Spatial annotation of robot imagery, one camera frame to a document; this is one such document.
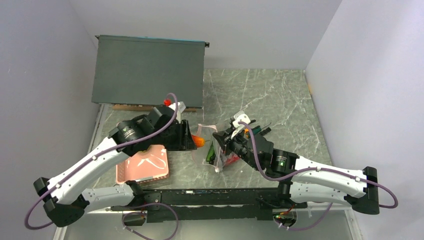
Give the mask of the clear zip top bag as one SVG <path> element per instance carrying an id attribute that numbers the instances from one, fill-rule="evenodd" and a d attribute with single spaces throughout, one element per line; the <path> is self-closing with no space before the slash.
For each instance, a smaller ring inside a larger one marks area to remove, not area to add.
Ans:
<path id="1" fill-rule="evenodd" d="M 191 157 L 198 166 L 212 167 L 216 173 L 223 171 L 223 168 L 240 160 L 234 153 L 225 155 L 213 133 L 217 133 L 216 125 L 198 124 L 197 130 L 192 135 L 197 149 L 191 151 Z"/>

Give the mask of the red orange pear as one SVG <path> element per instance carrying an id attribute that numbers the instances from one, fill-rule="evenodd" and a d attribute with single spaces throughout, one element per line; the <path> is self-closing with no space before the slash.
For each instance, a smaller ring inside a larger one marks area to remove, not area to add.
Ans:
<path id="1" fill-rule="evenodd" d="M 203 137 L 197 136 L 197 135 L 191 135 L 192 140 L 196 146 L 196 148 L 201 148 L 205 145 L 206 140 Z"/>

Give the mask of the red chili pepper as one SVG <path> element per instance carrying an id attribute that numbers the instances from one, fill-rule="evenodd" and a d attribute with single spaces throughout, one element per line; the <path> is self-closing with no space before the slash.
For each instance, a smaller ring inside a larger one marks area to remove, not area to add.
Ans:
<path id="1" fill-rule="evenodd" d="M 231 164 L 233 164 L 233 163 L 237 162 L 238 160 L 240 160 L 240 158 L 239 158 L 238 156 L 236 156 L 236 155 L 229 156 L 229 157 L 225 160 L 225 164 L 224 164 L 224 166 L 231 165 Z"/>

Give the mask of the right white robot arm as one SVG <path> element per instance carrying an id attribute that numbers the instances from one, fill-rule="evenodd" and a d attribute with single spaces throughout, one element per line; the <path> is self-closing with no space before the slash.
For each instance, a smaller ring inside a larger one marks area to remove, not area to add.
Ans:
<path id="1" fill-rule="evenodd" d="M 362 214 L 380 213 L 375 185 L 378 172 L 374 167 L 351 170 L 319 163 L 277 149 L 259 134 L 247 138 L 243 133 L 235 135 L 226 130 L 212 136 L 226 155 L 237 155 L 265 179 L 278 182 L 275 200 L 282 208 L 305 202 L 327 202 L 349 206 Z"/>

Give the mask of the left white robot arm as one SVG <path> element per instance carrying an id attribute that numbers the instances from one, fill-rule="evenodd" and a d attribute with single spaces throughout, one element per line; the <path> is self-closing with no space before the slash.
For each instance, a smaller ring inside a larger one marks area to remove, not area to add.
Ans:
<path id="1" fill-rule="evenodd" d="M 144 193 L 134 180 L 112 187 L 88 186 L 115 165 L 153 145 L 162 145 L 168 151 L 195 150 L 188 120 L 177 120 L 176 116 L 172 108 L 159 106 L 149 114 L 123 120 L 68 170 L 52 178 L 37 179 L 33 185 L 51 222 L 65 227 L 98 209 L 114 206 L 139 209 L 144 203 Z"/>

